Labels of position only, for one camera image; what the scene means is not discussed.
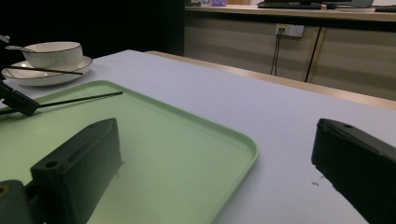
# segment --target spoon handle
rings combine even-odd
[[[19,46],[6,46],[6,49],[16,49],[16,50],[25,51],[25,52],[30,52],[30,53],[35,52],[35,51],[32,50],[32,49],[26,49],[26,48],[24,48],[24,47],[19,47]]]

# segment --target white table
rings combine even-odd
[[[216,223],[367,223],[311,163],[317,122],[336,119],[396,146],[396,103],[322,91],[343,99],[315,91],[321,87],[281,85],[283,79],[235,71],[242,70],[226,72],[126,50],[93,60],[89,73],[62,86],[6,83],[36,98],[105,79],[250,136],[260,157]],[[377,105],[357,102],[366,100]]]

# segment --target tray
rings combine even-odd
[[[124,164],[89,223],[211,223],[257,160],[246,135],[108,81],[37,99],[123,95],[0,117],[0,180],[31,180],[30,167],[75,133],[116,118]]]

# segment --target saucer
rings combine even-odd
[[[82,57],[81,63],[78,65],[78,69],[73,72],[80,72],[82,74],[87,73],[90,70],[92,59],[86,56]],[[33,67],[27,61],[14,63],[13,66],[20,67]],[[53,72],[39,72],[39,71],[27,71],[20,69],[6,68],[1,71],[3,77],[7,80],[15,82],[22,86],[50,86],[65,83],[76,78],[82,77],[82,75],[73,75],[68,73],[53,73]]]

